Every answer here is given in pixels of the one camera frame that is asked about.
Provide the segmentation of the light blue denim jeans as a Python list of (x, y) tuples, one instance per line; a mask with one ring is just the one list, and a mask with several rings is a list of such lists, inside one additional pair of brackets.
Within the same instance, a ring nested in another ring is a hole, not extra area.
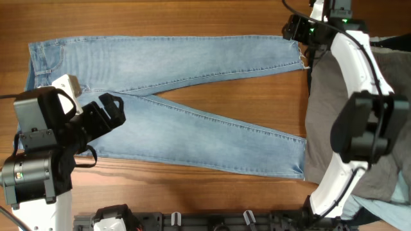
[(302, 137), (190, 108), (160, 93), (303, 68), (296, 41), (272, 35), (68, 37), (33, 42), (28, 90), (71, 74), (85, 105), (120, 97), (126, 121), (92, 142), (100, 157), (301, 179)]

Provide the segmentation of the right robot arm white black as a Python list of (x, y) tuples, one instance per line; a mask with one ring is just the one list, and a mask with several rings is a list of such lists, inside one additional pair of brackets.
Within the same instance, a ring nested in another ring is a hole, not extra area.
[(324, 45), (339, 64), (348, 100), (331, 128), (331, 162), (309, 196), (314, 223), (336, 219), (356, 184), (382, 156), (391, 153), (409, 110), (405, 96), (384, 79), (372, 54), (363, 20), (350, 1), (311, 1), (311, 15), (284, 6), (292, 15), (283, 37), (307, 46)]

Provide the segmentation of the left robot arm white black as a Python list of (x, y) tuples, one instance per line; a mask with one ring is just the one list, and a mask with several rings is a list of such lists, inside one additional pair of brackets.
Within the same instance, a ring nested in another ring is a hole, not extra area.
[(100, 105), (92, 101), (77, 114), (76, 107), (64, 112), (60, 98), (74, 99), (55, 87), (12, 97), (20, 127), (13, 144), (24, 151), (14, 150), (1, 168), (5, 203), (12, 208), (1, 213), (20, 230), (71, 230), (74, 157), (97, 155), (89, 143), (126, 121), (124, 102), (105, 93)]

